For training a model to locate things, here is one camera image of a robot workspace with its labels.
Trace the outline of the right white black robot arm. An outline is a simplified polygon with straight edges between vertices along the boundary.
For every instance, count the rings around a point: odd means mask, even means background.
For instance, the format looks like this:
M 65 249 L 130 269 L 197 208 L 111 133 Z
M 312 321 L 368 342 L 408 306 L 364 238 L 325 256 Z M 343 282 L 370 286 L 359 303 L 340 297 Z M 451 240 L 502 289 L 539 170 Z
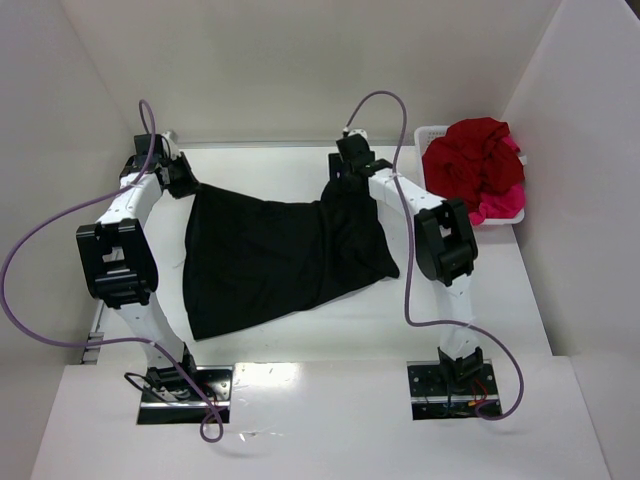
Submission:
M 483 353 L 471 329 L 471 274 L 478 247 L 466 206 L 431 194 L 378 159 L 361 131 L 347 131 L 329 156 L 330 178 L 348 191 L 362 192 L 409 223 L 411 267 L 432 282 L 438 309 L 441 376 L 453 390 L 466 388 L 482 368 Z

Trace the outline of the black t shirt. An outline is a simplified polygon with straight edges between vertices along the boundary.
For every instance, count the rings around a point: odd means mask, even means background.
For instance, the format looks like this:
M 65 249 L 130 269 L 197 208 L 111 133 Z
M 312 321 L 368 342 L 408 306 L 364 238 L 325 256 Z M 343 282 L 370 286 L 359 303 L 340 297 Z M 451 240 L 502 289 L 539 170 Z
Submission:
M 183 299 L 195 340 L 311 310 L 400 275 L 376 201 L 339 180 L 309 203 L 203 184 L 185 248 Z

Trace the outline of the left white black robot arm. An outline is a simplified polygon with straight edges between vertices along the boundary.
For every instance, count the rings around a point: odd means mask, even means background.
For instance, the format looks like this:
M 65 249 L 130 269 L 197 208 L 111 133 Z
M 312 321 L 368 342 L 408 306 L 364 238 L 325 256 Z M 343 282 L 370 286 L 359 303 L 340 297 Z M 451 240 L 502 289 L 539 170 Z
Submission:
M 120 174 L 123 191 L 95 223 L 77 229 L 76 242 L 91 296 L 145 340 L 147 373 L 141 390 L 158 401 L 191 400 L 194 390 L 169 359 L 189 375 L 196 370 L 195 362 L 159 304 L 159 273 L 144 226 L 164 192 L 181 198 L 194 192 L 197 181 L 171 131 L 138 135 L 134 145 L 136 154 Z

